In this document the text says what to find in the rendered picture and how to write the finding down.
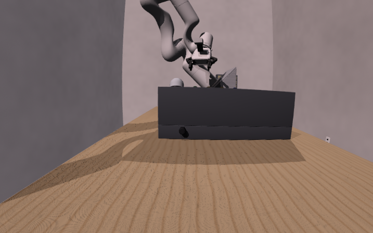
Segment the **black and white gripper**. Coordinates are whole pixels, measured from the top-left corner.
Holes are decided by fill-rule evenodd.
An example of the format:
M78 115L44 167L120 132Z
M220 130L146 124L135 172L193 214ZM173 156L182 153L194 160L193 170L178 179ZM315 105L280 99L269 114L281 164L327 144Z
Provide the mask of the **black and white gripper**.
M207 66L208 71L210 70L212 64L217 61L217 58L211 56L211 50L203 45L203 51L198 52L196 49L192 55L192 57L187 58L186 62L189 64L190 71L192 70L192 65L196 66Z

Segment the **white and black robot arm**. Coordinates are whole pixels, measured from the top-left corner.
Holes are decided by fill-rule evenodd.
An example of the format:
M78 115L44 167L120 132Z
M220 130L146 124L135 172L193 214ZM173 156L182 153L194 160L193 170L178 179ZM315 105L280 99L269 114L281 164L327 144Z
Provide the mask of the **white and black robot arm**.
M170 14L159 6L159 3L171 1L178 14L185 23L183 38L173 41L174 24ZM142 8L149 12L156 20L161 32L161 53L163 58L172 62L183 57L183 69L195 80L200 87L214 87L222 77L217 78L205 66L193 65L192 71L186 58L192 57L196 49L203 51L203 45L212 51L213 36L203 32L199 38L191 38L194 27L199 23L199 18L188 0L140 0Z

